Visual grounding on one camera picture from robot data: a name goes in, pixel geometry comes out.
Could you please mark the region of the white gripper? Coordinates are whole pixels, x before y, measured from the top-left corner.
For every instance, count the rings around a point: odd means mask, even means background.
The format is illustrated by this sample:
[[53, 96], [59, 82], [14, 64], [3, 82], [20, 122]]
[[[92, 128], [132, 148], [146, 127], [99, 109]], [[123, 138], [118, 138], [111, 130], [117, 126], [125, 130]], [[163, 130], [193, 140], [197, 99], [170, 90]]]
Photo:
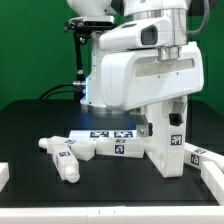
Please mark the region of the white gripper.
[[200, 91], [203, 84], [202, 57], [195, 42], [182, 46], [178, 59], [159, 61], [158, 51], [151, 49], [110, 53], [101, 64], [103, 102], [114, 110], [132, 109], [139, 137], [153, 135], [145, 105], [173, 98], [169, 121], [180, 126], [187, 109], [184, 95]]

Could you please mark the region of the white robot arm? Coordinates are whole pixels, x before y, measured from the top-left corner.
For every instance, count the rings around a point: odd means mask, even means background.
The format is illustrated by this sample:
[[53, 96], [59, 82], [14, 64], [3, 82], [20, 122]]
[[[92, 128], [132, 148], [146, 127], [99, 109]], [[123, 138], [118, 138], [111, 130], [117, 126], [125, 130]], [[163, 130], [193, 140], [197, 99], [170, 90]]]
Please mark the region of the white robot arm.
[[78, 44], [93, 40], [82, 104], [130, 112], [141, 137], [183, 135], [187, 96], [204, 84], [196, 43], [187, 36], [192, 0], [66, 0]]

